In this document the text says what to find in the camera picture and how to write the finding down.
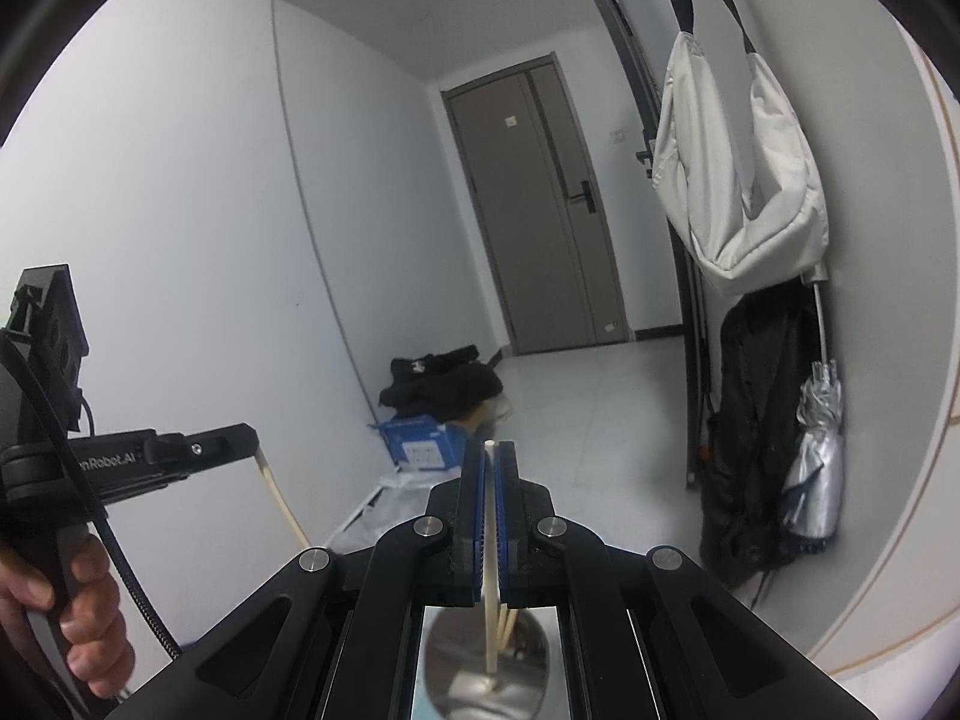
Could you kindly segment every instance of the black door handle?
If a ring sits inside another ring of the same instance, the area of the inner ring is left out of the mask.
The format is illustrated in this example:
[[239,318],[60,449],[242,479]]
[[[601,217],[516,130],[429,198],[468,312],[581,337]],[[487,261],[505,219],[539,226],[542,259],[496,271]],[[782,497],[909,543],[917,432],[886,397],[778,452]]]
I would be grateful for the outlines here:
[[573,196],[568,197],[568,201],[570,203],[585,202],[587,204],[587,213],[595,214],[597,212],[597,204],[593,199],[593,189],[590,189],[590,182],[581,181],[580,189],[582,191],[579,194],[573,194]]

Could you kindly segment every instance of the silver bolt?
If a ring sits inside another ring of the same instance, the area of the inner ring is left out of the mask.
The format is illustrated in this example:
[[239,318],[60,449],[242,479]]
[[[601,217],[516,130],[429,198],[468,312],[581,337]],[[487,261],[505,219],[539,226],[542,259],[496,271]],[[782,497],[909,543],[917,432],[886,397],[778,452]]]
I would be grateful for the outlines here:
[[443,530],[443,520],[438,517],[421,517],[414,523],[414,533],[418,536],[435,536]]
[[556,538],[566,533],[566,520],[561,517],[544,517],[536,524],[536,529],[546,538]]
[[654,552],[654,565],[664,571],[676,571],[683,565],[683,555],[672,547],[661,547]]
[[325,549],[313,547],[301,554],[299,564],[304,571],[313,573],[314,571],[323,571],[330,565],[330,555]]

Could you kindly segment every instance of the white bag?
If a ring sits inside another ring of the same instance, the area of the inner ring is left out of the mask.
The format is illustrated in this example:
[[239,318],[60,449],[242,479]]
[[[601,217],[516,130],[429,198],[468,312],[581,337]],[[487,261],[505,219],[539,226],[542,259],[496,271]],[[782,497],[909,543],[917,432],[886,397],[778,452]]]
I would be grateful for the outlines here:
[[[671,1],[680,34],[653,160],[667,218],[724,295],[794,278],[824,258],[829,242],[820,173],[797,114],[744,33],[755,159],[754,184],[744,187],[713,72],[693,37],[692,0]],[[739,23],[733,0],[724,1]]]

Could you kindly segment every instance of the door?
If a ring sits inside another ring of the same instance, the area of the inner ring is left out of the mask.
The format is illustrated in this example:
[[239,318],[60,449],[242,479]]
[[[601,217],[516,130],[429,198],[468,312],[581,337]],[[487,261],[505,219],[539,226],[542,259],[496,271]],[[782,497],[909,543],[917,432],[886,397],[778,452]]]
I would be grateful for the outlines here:
[[552,58],[445,98],[514,351],[625,341],[606,218]]

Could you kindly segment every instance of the hand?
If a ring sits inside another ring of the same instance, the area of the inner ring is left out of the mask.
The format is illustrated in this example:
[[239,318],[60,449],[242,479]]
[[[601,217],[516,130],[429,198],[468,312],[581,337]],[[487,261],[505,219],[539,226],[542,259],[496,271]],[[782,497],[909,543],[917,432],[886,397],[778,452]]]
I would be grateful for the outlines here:
[[[120,613],[120,590],[109,567],[107,550],[90,536],[70,562],[81,587],[59,620],[64,637],[73,645],[67,665],[98,698],[116,695],[133,673],[133,647]],[[28,662],[35,661],[38,651],[26,628],[24,608],[46,611],[53,604],[54,591],[46,577],[0,544],[0,624]]]

